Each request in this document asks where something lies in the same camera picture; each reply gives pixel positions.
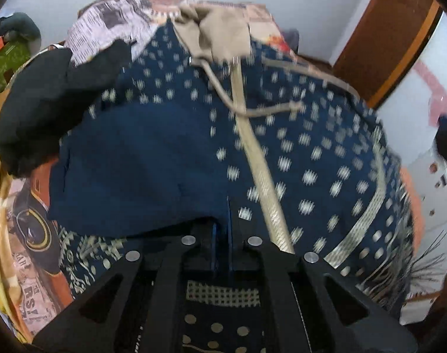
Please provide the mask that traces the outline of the navy patterned large garment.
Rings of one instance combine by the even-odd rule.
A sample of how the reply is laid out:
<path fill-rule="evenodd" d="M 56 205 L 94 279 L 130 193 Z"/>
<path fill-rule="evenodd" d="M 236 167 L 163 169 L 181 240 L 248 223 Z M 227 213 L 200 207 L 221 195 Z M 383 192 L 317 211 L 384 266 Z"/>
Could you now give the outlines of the navy patterned large garment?
<path fill-rule="evenodd" d="M 187 235 L 214 243 L 214 272 L 187 282 L 183 352 L 264 352 L 258 290 L 233 286 L 228 271 L 230 202 L 281 251 L 315 253 L 399 323 L 413 225 L 376 114 L 339 81 L 251 38 L 242 83 L 229 65 L 210 64 L 228 96 L 242 87 L 245 109 L 302 108 L 238 116 L 190 64 L 174 24 L 157 35 L 164 46 L 147 46 L 144 64 L 123 68 L 113 85 L 143 81 L 149 101 L 98 96 L 62 139 L 49 216 L 76 234 L 130 238 L 122 257 Z"/>

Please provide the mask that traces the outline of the beige drawstring pants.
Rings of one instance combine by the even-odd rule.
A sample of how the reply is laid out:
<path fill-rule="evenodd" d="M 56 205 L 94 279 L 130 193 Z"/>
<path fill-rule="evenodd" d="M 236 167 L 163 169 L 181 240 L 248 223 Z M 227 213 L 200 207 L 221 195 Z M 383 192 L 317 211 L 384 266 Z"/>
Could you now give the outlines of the beige drawstring pants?
<path fill-rule="evenodd" d="M 230 66 L 230 75 L 242 83 L 241 59 L 252 56 L 250 29 L 243 15 L 225 8 L 208 8 L 197 5 L 180 5 L 180 16 L 174 22 L 178 39 L 191 54 L 190 64 L 200 67 L 220 100 L 230 111 L 244 118 L 269 116 L 284 111 L 299 111 L 301 102 L 293 100 L 269 108 L 245 109 L 236 102 L 243 95 L 242 87 L 234 87 L 228 96 L 211 69 L 211 62 Z"/>

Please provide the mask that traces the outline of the newspaper print bed sheet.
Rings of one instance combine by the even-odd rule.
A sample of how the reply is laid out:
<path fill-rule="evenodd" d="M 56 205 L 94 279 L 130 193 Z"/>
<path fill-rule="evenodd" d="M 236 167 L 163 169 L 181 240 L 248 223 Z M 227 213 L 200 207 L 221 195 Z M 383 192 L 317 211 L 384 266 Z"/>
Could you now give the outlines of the newspaper print bed sheet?
<path fill-rule="evenodd" d="M 258 4 L 223 4 L 192 0 L 99 0 L 78 15 L 64 48 L 72 50 L 72 63 L 81 65 L 116 40 L 131 46 L 132 61 L 144 64 L 147 46 L 162 48 L 157 35 L 169 21 L 180 16 L 180 5 L 225 8 L 241 13 L 251 36 L 272 51 L 291 50 L 267 9 Z M 104 103 L 119 96 L 144 95 L 143 81 L 103 91 Z M 56 155 L 29 175 L 12 178 L 9 189 L 9 243 L 22 290 L 21 316 L 31 334 L 37 333 L 81 294 L 132 244 L 130 238 L 80 235 L 48 219 L 50 170 Z"/>

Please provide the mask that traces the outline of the yellow blanket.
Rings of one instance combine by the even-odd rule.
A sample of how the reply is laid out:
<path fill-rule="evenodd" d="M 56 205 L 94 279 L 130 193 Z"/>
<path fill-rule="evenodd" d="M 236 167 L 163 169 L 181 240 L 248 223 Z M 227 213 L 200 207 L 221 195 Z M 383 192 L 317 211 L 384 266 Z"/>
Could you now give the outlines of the yellow blanket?
<path fill-rule="evenodd" d="M 29 343 L 32 335 L 21 316 L 22 290 L 9 243 L 7 199 L 11 182 L 12 178 L 1 167 L 0 161 L 0 311 L 8 317 L 15 337 Z"/>

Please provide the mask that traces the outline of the black folded garment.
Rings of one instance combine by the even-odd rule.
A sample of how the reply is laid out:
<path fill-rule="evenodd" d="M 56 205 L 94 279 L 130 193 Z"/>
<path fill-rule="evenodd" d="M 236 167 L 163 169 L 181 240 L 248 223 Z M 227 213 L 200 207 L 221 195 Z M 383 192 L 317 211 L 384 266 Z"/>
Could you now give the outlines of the black folded garment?
<path fill-rule="evenodd" d="M 60 139 L 131 62 L 131 46 L 120 39 L 81 65 L 72 63 L 69 48 L 36 56 L 14 78 L 1 107 L 1 165 L 24 177 L 56 155 Z"/>

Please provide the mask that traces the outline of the green patterned bag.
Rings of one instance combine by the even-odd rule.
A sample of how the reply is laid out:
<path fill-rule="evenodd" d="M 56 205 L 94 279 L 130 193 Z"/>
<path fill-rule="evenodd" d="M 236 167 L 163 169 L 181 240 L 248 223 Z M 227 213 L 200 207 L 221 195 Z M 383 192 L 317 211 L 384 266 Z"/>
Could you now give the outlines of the green patterned bag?
<path fill-rule="evenodd" d="M 0 50 L 0 92 L 9 84 L 14 73 L 30 59 L 26 41 L 8 42 Z"/>

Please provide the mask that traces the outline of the dark grey cloth bundle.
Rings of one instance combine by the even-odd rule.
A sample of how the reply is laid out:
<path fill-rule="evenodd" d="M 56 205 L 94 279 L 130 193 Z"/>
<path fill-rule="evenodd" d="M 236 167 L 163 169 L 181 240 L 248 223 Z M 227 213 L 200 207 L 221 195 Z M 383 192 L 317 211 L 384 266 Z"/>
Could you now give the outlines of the dark grey cloth bundle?
<path fill-rule="evenodd" d="M 25 13 L 16 12 L 0 18 L 0 38 L 4 43 L 15 40 L 36 41 L 40 37 L 39 28 Z"/>

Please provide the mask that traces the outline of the brown wooden door frame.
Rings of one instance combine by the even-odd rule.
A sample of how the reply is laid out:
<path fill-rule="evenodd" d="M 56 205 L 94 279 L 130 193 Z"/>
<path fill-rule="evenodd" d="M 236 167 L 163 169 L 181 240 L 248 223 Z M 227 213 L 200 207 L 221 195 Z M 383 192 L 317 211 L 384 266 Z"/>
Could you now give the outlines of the brown wooden door frame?
<path fill-rule="evenodd" d="M 333 66 L 378 108 L 411 69 L 440 21 L 437 0 L 370 0 Z"/>

